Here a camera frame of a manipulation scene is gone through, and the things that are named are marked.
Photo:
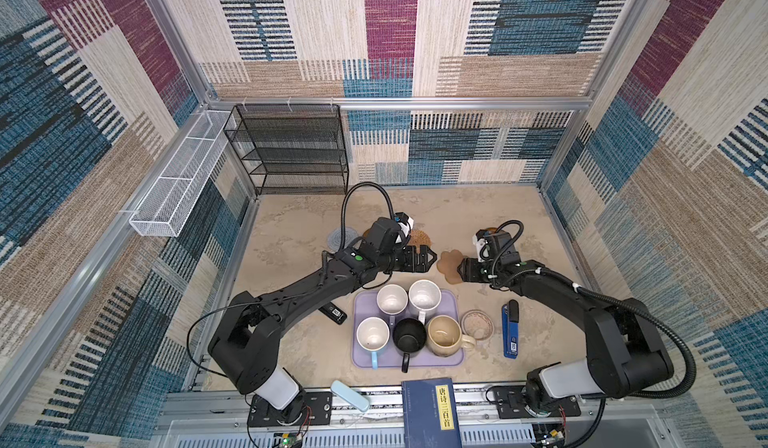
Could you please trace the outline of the white ceramic mug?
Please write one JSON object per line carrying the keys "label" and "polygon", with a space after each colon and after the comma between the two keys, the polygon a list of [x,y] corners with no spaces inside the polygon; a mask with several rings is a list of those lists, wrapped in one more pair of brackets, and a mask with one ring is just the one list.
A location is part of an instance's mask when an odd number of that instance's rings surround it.
{"label": "white ceramic mug", "polygon": [[426,325],[442,301],[442,292],[430,280],[415,281],[408,290],[408,309],[420,323]]}

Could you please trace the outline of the white mug purple outside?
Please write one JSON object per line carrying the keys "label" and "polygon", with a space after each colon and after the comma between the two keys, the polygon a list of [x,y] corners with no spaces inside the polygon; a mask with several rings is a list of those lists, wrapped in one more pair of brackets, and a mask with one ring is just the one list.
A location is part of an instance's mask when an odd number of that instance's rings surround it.
{"label": "white mug purple outside", "polygon": [[402,315],[408,307],[408,294],[401,286],[388,284],[377,292],[376,304],[389,326],[393,328],[397,317]]}

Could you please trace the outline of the woven rattan round coaster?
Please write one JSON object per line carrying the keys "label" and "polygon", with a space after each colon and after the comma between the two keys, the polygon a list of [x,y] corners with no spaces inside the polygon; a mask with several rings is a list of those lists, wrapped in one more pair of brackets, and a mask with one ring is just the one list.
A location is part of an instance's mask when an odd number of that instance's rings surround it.
{"label": "woven rattan round coaster", "polygon": [[432,241],[430,237],[422,230],[414,229],[410,233],[409,246],[420,247],[422,245],[430,247]]}

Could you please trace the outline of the brown flower-shaped coaster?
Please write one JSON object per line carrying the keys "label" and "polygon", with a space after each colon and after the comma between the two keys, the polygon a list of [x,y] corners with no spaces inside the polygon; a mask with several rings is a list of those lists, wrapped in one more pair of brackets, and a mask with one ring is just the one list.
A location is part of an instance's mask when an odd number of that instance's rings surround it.
{"label": "brown flower-shaped coaster", "polygon": [[437,269],[442,273],[446,282],[450,285],[458,285],[463,282],[459,273],[459,268],[463,262],[464,255],[459,250],[443,251],[437,261]]}

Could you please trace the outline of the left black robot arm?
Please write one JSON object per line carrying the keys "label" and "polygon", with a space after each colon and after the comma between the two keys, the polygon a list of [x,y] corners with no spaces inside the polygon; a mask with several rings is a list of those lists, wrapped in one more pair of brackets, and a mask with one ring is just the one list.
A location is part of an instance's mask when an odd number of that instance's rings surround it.
{"label": "left black robot arm", "polygon": [[[368,233],[346,240],[346,212],[351,195],[364,187],[384,197],[388,215]],[[339,248],[321,256],[321,267],[277,291],[252,296],[244,291],[222,310],[207,351],[243,395],[254,394],[278,411],[298,412],[304,390],[278,363],[282,337],[299,321],[331,301],[351,294],[380,273],[426,273],[437,260],[427,245],[410,244],[413,221],[396,212],[387,191],[374,182],[348,189],[340,215]]]}

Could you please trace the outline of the white mug blue handle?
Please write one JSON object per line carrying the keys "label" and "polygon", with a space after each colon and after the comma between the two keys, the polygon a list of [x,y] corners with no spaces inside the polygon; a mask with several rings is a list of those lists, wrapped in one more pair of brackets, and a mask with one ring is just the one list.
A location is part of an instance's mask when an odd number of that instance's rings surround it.
{"label": "white mug blue handle", "polygon": [[389,339],[389,325],[381,318],[365,318],[357,327],[357,343],[370,354],[371,367],[374,370],[378,368],[378,355],[387,346]]}

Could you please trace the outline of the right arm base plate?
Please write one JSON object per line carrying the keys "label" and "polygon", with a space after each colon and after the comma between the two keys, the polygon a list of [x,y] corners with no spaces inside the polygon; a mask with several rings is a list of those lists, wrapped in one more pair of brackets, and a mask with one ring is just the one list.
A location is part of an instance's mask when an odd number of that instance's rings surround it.
{"label": "right arm base plate", "polygon": [[500,419],[532,419],[579,417],[582,414],[575,397],[555,400],[544,408],[534,409],[527,405],[523,385],[492,385],[486,390],[487,401],[492,404]]}

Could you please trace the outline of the grey-blue woven round coaster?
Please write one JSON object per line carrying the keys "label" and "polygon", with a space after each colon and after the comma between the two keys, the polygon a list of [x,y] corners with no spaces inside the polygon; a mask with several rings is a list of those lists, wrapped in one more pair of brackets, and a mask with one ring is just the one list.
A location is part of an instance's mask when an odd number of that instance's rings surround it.
{"label": "grey-blue woven round coaster", "polygon": [[335,253],[341,248],[341,238],[344,238],[344,246],[348,246],[359,236],[358,232],[353,228],[346,228],[342,234],[341,229],[337,228],[332,231],[327,237],[328,251]]}

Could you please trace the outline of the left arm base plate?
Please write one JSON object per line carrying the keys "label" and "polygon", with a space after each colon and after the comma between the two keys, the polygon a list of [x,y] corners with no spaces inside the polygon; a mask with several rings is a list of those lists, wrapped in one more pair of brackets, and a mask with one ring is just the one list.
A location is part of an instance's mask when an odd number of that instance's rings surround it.
{"label": "left arm base plate", "polygon": [[330,391],[303,391],[282,410],[274,408],[258,395],[252,395],[248,401],[249,428],[299,427],[305,421],[311,426],[325,426],[330,424],[333,408],[333,395]]}

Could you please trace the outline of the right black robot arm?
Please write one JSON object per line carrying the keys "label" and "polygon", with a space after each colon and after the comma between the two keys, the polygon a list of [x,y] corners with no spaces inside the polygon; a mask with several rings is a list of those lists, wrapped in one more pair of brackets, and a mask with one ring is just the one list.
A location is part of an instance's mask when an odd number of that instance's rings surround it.
{"label": "right black robot arm", "polygon": [[594,292],[538,261],[523,260],[515,246],[521,235],[507,227],[502,223],[475,233],[477,253],[460,262],[461,279],[534,300],[569,320],[585,338],[584,359],[528,373],[523,399],[529,412],[542,416],[571,397],[669,399],[693,387],[692,351],[645,304]]}

